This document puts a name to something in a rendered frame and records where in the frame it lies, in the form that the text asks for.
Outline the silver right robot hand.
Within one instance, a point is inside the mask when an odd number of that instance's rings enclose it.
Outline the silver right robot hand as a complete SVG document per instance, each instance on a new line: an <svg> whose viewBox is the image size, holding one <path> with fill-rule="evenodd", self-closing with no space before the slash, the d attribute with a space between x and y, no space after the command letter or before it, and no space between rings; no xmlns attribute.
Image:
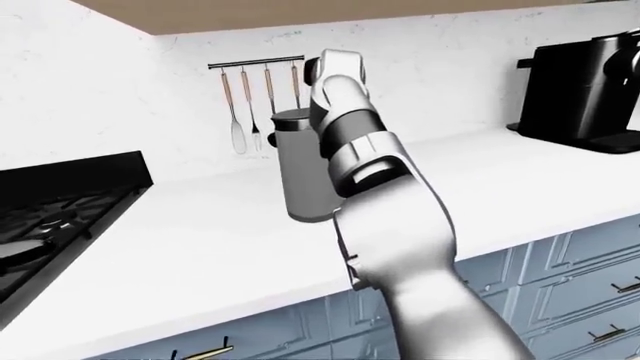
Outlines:
<svg viewBox="0 0 640 360"><path fill-rule="evenodd" d="M323 50L304 64L310 87L309 119L320 133L339 116L355 110L375 110L365 81L363 56L347 50Z"/></svg>

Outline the grey electric kettle black lid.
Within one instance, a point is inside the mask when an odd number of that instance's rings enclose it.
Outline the grey electric kettle black lid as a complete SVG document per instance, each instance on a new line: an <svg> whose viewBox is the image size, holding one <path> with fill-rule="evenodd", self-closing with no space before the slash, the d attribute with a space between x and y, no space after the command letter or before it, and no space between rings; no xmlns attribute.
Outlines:
<svg viewBox="0 0 640 360"><path fill-rule="evenodd" d="M320 156L319 138L309 110L293 109L271 117L274 132L268 141L277 149L281 183L290 218L317 223L332 218L343 202L334 191L328 161Z"/></svg>

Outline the black coffee machine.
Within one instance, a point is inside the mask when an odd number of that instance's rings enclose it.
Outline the black coffee machine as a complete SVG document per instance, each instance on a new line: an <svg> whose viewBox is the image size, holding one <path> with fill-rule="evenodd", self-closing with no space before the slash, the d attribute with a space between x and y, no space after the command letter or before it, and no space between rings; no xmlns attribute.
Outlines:
<svg viewBox="0 0 640 360"><path fill-rule="evenodd" d="M510 131L605 154L640 152L640 131L628 128L640 99L640 29L538 47L517 67L530 74Z"/></svg>

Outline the blue base cabinets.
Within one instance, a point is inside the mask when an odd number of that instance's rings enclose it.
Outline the blue base cabinets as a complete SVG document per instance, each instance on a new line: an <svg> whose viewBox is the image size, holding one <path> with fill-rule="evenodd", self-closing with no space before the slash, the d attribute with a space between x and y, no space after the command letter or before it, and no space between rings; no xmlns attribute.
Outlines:
<svg viewBox="0 0 640 360"><path fill-rule="evenodd" d="M459 261L456 269L536 360L640 360L640 215ZM587 332L623 335L593 343ZM399 360L376 290L345 291L85 360L169 360L188 341L229 337L209 360Z"/></svg>

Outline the black gas cooktop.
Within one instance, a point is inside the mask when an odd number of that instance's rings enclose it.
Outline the black gas cooktop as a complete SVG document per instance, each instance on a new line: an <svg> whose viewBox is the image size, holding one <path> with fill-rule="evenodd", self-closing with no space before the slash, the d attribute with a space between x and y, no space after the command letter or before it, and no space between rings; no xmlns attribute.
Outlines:
<svg viewBox="0 0 640 360"><path fill-rule="evenodd" d="M39 293L152 185L139 151L0 170L0 305Z"/></svg>

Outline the wooden handled hanging utensil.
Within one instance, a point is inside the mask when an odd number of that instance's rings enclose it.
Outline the wooden handled hanging utensil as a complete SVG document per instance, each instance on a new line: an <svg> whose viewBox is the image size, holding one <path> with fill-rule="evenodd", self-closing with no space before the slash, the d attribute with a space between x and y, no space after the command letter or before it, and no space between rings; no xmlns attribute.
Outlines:
<svg viewBox="0 0 640 360"><path fill-rule="evenodd" d="M301 95L300 95L300 85L299 85L299 74L298 68L295 62L291 62L291 77L292 77L292 86L294 92L294 98L296 102L297 109L301 109Z"/></svg>
<svg viewBox="0 0 640 360"><path fill-rule="evenodd" d="M274 89L273 89L273 82L272 82L272 77L271 77L271 71L268 67L268 65L265 63L264 64L264 77L265 77L265 84L266 84L266 89L267 89L267 95L269 98L269 104L270 104L270 109L271 109L271 113L275 114L276 113L276 105L275 105L275 95L274 95Z"/></svg>

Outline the wooden wall cabinet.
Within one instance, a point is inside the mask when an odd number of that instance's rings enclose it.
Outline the wooden wall cabinet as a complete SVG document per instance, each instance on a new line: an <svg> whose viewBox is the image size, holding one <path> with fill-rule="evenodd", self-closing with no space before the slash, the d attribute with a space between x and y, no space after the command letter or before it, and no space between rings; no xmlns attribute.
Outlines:
<svg viewBox="0 0 640 360"><path fill-rule="evenodd" d="M70 0L149 35L174 35L625 0Z"/></svg>

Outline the black wall utensil rail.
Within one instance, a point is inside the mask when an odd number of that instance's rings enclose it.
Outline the black wall utensil rail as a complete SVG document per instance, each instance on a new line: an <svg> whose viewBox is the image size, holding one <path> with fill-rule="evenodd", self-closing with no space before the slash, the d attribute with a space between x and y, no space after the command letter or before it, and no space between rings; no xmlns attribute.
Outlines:
<svg viewBox="0 0 640 360"><path fill-rule="evenodd" d="M277 58L268 58L268 59L253 59L253 60L242 60L235 62L219 62L215 64L208 64L207 69L216 69L216 68L234 68L234 67L242 67L248 65L265 65L271 63L280 63L280 62L297 62L305 60L305 56L284 56Z"/></svg>

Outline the wooden handled steel fork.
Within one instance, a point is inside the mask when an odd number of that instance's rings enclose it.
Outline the wooden handled steel fork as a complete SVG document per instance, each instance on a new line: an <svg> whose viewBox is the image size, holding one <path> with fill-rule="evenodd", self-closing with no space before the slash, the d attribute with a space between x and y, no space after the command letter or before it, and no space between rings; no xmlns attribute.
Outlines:
<svg viewBox="0 0 640 360"><path fill-rule="evenodd" d="M245 98L249 107L251 126L252 126L251 134L253 137L253 143L254 143L256 152L261 152L262 151L261 132L257 126L257 122L254 114L254 108L253 108L253 99L252 99L251 87L249 83L249 77L244 67L241 68L241 80L243 83Z"/></svg>

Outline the wooden handled steel spatula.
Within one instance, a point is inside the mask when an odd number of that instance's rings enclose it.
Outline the wooden handled steel spatula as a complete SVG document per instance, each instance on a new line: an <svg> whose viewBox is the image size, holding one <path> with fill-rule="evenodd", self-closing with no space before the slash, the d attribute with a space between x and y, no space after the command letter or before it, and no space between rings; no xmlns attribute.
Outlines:
<svg viewBox="0 0 640 360"><path fill-rule="evenodd" d="M231 92L230 83L224 69L221 69L221 82L224 89L225 97L227 104L229 106L230 115L231 115L231 140L234 151L238 155L243 155L247 151L247 144L244 136L244 131L240 122L238 122L233 96Z"/></svg>

